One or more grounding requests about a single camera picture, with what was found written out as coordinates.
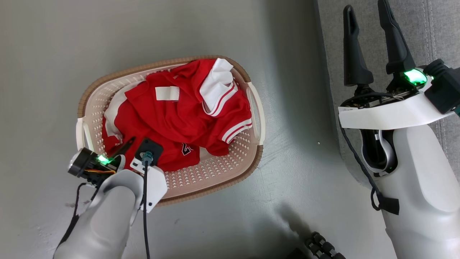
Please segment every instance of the green led light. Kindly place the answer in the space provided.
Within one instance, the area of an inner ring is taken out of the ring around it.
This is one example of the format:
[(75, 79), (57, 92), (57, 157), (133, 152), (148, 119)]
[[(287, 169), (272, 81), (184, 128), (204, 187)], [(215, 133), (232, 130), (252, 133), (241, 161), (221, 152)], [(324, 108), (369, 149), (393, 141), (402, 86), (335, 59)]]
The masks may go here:
[(103, 165), (106, 165), (106, 164), (110, 163), (110, 160), (108, 160), (107, 158), (105, 158), (105, 157), (102, 156), (102, 155), (100, 155), (100, 156), (98, 157), (98, 160), (99, 160), (99, 161), (101, 162), (101, 164), (103, 164)]
[(420, 70), (412, 69), (411, 71), (404, 72), (404, 75), (415, 86), (426, 84), (427, 78)]

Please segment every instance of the plastic laundry basket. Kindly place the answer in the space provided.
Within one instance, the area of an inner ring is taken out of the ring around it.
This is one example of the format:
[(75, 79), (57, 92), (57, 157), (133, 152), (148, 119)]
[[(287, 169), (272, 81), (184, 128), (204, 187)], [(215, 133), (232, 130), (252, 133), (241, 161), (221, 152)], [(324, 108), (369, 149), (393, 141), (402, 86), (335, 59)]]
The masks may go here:
[(226, 59), (234, 66), (233, 77), (251, 104), (253, 127), (238, 135), (230, 145), (228, 155), (214, 157), (204, 154), (200, 163), (195, 166), (165, 172), (168, 192), (158, 205), (191, 200), (243, 181), (256, 169), (262, 157), (265, 139), (264, 111), (249, 75), (234, 60), (223, 56), (170, 59), (120, 71), (96, 80), (85, 91), (78, 106), (77, 148), (87, 147), (98, 154), (106, 155), (102, 140), (102, 118), (114, 94), (124, 86), (142, 81), (151, 73), (172, 69), (197, 59), (216, 58)]

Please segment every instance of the white tag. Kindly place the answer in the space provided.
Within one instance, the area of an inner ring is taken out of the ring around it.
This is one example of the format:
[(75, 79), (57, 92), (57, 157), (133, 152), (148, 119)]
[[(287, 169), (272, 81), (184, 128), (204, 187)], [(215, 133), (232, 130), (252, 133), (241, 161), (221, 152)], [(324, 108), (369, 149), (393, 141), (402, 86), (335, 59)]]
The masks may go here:
[(338, 107), (339, 113), (345, 112), (345, 111), (352, 111), (352, 110), (357, 110), (358, 108), (356, 107)]
[(165, 86), (155, 87), (157, 101), (178, 101), (179, 100), (179, 87)]

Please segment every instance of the red jersey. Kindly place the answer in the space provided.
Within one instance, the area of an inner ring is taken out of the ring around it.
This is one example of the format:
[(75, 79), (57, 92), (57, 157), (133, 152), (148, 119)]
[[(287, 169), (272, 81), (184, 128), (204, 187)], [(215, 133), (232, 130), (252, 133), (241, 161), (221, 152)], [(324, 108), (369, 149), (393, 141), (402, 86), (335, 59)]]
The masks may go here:
[(227, 155), (236, 135), (252, 127), (249, 101), (232, 67), (225, 59), (200, 59), (122, 88), (104, 114), (107, 154), (135, 136), (126, 168), (145, 137), (163, 147), (158, 167), (164, 171), (198, 164), (200, 147)]

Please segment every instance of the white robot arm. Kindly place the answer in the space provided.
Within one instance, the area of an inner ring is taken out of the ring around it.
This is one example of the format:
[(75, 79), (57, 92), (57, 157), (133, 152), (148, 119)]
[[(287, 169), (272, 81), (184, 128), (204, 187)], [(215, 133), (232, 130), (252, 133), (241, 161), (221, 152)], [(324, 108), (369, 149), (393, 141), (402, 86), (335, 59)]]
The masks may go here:
[[(442, 60), (415, 68), (399, 25), (386, 0), (379, 0), (393, 81), (387, 93), (369, 84), (351, 6), (344, 9), (345, 85), (355, 96), (339, 107), (347, 144), (368, 176), (399, 259), (460, 258), (460, 187), (431, 128), (460, 104), (460, 74)], [(362, 135), (361, 161), (345, 129)]]
[(131, 164), (132, 168), (143, 171), (144, 177), (123, 170), (124, 156), (110, 161), (86, 148), (75, 155), (69, 173), (87, 179), (97, 191), (85, 212), (77, 215), (75, 210), (54, 259), (120, 259), (139, 209), (144, 213), (144, 236), (150, 258), (145, 217), (166, 194), (167, 184), (160, 168), (148, 166), (155, 164), (153, 155), (144, 153), (146, 158), (142, 161), (146, 160), (146, 166), (136, 158)]

